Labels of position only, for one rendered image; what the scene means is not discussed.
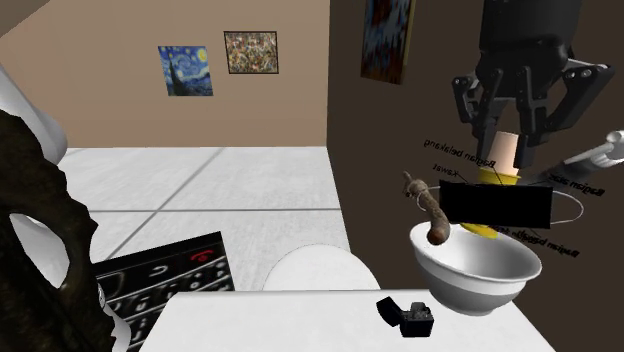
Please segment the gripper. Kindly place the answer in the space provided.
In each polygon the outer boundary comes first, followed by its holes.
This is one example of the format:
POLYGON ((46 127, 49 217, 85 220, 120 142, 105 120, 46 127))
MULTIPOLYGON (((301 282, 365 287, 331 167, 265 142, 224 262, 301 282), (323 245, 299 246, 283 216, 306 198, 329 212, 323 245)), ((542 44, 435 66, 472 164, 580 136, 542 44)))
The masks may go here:
POLYGON ((576 64, 563 72, 566 94, 550 114, 545 93, 560 77, 578 25, 582 0, 484 0, 476 74, 455 77, 459 119, 471 125, 476 155, 491 150, 503 101, 514 98, 520 135, 514 167, 529 167, 549 136, 573 127, 613 78, 608 65, 576 64))

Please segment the beige and yellow bottle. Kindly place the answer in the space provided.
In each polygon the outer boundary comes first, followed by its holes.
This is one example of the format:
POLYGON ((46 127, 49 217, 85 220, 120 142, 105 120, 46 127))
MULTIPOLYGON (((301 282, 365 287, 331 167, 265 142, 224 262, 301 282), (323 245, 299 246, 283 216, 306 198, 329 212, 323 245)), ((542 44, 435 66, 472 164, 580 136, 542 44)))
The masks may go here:
POLYGON ((477 173, 479 184, 515 185, 520 177, 514 167, 519 136, 509 132, 497 132, 487 156, 493 166, 482 166, 477 173))

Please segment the white and grey long tool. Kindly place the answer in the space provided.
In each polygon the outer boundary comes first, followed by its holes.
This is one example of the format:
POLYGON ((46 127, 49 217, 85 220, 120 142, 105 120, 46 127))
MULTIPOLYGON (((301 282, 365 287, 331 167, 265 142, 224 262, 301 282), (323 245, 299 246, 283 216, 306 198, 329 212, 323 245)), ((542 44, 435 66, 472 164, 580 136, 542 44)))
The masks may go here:
POLYGON ((522 185, 583 182, 592 173, 624 162, 624 130, 610 132, 605 142, 521 180, 522 185))

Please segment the black face mask with labels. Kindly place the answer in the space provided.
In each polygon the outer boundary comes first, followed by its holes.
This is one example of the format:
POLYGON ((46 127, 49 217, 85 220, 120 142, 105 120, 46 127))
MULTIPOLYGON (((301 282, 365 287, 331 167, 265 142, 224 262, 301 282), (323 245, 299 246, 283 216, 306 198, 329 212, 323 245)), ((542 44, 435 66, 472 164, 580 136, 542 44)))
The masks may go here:
POLYGON ((563 196, 565 187, 598 196, 604 193, 585 181, 568 185, 522 185, 521 180, 524 178, 520 177, 515 185, 441 181, 436 187, 439 191, 436 200, 450 226, 458 223, 474 234, 495 239, 503 228, 550 228, 555 224, 551 219, 552 198, 555 194, 563 196))

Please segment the brown gnarled stick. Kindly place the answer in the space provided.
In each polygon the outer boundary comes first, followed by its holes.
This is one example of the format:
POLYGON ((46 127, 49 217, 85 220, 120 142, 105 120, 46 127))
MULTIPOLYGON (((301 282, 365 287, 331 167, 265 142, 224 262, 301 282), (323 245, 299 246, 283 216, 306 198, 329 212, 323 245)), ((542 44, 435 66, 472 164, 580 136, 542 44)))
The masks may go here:
POLYGON ((450 222, 438 201, 431 195, 429 186, 423 180, 413 178, 407 171, 403 171, 402 175, 405 179, 403 193, 406 197, 414 199, 429 217, 428 242, 432 245, 445 243, 450 237, 450 222))

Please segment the blue and red abstract painting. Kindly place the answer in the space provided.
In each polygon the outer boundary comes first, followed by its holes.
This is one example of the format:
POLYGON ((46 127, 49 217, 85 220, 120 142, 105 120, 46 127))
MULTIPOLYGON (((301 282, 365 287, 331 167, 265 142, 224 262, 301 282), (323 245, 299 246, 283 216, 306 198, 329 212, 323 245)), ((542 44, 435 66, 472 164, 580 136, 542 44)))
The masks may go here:
POLYGON ((405 77, 416 0, 366 0, 362 78, 401 85, 405 77))

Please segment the white bowl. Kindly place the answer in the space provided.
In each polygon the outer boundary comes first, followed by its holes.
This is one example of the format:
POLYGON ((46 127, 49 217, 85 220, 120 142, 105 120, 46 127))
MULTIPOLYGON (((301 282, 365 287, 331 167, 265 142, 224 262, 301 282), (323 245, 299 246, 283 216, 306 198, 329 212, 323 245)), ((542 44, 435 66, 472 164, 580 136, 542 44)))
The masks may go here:
POLYGON ((506 235, 488 239, 453 224, 450 237, 433 245, 427 239, 429 230, 430 224, 423 222, 410 231, 416 261, 431 294, 458 313, 488 315, 541 274, 539 257, 506 235))

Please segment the black open lighter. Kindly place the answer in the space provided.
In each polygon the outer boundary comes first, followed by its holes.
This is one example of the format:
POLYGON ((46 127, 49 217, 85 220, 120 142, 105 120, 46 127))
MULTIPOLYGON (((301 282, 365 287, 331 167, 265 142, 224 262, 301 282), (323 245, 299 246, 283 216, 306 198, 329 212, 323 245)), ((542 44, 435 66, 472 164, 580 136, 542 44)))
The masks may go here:
POLYGON ((409 310, 401 309, 391 297, 376 302, 382 320, 391 327, 398 327, 404 338, 428 338, 431 336, 434 317, 424 302, 412 302, 409 310))

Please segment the blue starry night painting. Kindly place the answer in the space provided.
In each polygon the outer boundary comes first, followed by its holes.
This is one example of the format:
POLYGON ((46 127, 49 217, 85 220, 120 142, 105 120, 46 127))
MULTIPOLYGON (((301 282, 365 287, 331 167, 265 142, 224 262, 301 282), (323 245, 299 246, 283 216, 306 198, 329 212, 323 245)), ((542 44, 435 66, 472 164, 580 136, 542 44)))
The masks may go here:
POLYGON ((159 46, 158 53, 169 96, 213 96, 204 46, 159 46))

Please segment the black phone with keypad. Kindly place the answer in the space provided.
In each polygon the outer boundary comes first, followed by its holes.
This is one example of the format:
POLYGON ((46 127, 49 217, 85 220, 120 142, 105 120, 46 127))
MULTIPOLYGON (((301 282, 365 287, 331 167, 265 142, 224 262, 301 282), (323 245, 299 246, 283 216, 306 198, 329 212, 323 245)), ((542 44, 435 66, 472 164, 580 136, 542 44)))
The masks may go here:
POLYGON ((235 289, 219 232, 107 259, 93 270, 106 303, 130 326, 127 352, 140 351, 176 293, 235 289))

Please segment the dark brown rough figure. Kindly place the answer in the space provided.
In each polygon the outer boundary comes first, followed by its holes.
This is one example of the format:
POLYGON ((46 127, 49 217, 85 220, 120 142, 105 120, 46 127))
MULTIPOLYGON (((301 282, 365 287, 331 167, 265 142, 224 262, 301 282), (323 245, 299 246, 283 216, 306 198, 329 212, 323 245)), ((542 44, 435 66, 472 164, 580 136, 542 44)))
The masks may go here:
POLYGON ((97 227, 26 123, 0 110, 0 352, 112 352, 114 320, 100 306, 90 260, 97 227), (59 287, 26 254, 14 213, 63 242, 69 267, 59 287))

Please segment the speckled painting with black frame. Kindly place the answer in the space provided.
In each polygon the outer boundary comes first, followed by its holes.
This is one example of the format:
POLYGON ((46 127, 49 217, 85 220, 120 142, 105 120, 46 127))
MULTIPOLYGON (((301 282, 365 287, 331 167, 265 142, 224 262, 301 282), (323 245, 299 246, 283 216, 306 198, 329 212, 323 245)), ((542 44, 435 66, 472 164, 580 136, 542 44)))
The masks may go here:
POLYGON ((278 74, 276 31, 225 31, 229 74, 278 74))

